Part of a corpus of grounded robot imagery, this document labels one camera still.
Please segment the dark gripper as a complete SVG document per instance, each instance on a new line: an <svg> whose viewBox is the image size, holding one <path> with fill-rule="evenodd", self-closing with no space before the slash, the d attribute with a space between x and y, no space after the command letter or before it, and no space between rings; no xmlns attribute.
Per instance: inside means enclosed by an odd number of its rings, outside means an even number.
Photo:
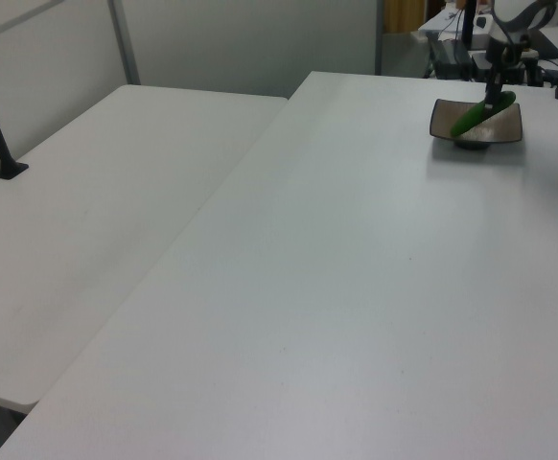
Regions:
<svg viewBox="0 0 558 460"><path fill-rule="evenodd" d="M503 87L503 74L509 68L518 65L522 57L521 43L505 42L490 37L486 49L486 60L491 64L489 78L485 86L484 111L490 112L500 100Z"/></svg>

